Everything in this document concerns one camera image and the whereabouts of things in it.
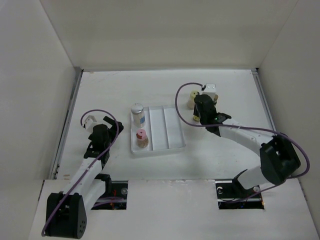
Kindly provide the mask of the white bottle silver cap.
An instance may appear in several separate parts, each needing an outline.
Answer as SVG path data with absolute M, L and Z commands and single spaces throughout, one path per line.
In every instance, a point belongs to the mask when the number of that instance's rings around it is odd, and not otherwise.
M 134 103 L 131 106 L 131 114 L 136 127 L 143 128 L 145 125 L 144 106 L 141 103 Z

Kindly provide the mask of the pink-capped spice jar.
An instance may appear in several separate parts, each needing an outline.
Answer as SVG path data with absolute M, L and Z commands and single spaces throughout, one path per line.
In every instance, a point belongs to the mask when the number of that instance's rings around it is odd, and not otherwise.
M 140 148 L 146 148 L 149 144 L 149 138 L 143 128 L 139 128 L 136 131 L 136 144 Z

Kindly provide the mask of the small yellow brown-capped bottle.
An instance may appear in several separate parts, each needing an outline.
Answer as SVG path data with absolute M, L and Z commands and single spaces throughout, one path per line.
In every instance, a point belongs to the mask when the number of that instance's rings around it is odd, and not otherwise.
M 193 120 L 196 122 L 200 121 L 199 112 L 196 109 L 193 110 Z

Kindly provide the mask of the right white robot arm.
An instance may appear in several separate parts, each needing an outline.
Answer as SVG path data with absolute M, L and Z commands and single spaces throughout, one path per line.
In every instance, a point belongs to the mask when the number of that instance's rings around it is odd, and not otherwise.
M 258 166 L 232 179 L 233 194 L 243 198 L 257 185 L 283 184 L 301 166 L 292 141 L 282 133 L 240 126 L 230 115 L 217 112 L 215 96 L 209 92 L 194 93 L 193 114 L 199 118 L 199 126 L 240 144 L 260 158 Z M 186 146 L 181 117 L 176 109 L 166 106 L 135 104 L 130 113 L 130 139 L 131 152 L 141 156 L 171 153 Z

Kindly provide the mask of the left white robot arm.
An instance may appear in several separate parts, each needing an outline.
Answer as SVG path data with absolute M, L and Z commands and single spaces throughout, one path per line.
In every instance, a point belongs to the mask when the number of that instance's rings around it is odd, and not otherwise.
M 83 124 L 90 131 L 90 143 L 73 178 L 63 190 L 48 196 L 43 237 L 81 239 L 87 227 L 87 213 L 99 198 L 105 200 L 112 195 L 111 177 L 102 170 L 124 127 L 113 116 L 103 120 L 104 124 L 95 120 Z

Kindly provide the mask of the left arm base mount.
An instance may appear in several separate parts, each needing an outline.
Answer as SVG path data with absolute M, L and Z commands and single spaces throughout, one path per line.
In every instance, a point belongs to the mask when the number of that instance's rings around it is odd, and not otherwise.
M 92 210 L 126 210 L 128 181 L 113 181 L 109 174 L 98 174 L 95 178 L 105 183 L 105 192 L 98 198 Z

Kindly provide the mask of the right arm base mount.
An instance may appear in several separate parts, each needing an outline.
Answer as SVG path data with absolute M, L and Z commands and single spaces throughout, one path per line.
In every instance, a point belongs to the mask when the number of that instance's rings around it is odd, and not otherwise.
M 218 208 L 220 210 L 264 210 L 260 186 L 254 185 L 246 189 L 240 184 L 238 178 L 237 175 L 232 179 L 215 181 Z

